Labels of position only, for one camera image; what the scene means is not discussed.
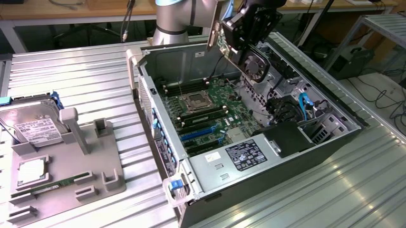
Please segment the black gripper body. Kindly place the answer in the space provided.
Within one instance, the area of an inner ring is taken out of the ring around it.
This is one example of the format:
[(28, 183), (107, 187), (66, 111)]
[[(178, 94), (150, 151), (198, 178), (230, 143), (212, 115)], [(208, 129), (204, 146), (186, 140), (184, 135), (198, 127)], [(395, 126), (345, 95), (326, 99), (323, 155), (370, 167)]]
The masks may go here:
[(263, 41), (275, 28), (285, 0), (245, 0), (238, 13), (222, 20), (227, 45), (237, 51)]

